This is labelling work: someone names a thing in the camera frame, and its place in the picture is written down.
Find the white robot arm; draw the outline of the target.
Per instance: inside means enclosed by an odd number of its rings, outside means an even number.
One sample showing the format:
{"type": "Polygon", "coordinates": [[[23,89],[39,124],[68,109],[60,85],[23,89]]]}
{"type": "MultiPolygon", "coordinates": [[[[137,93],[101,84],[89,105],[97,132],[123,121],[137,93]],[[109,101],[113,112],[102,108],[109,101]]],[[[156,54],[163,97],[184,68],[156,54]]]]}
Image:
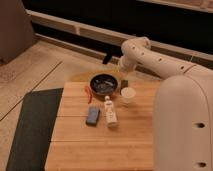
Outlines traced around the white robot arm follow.
{"type": "Polygon", "coordinates": [[[121,72],[141,63],[163,79],[153,106],[153,170],[213,171],[213,70],[154,52],[146,37],[121,50],[121,72]]]}

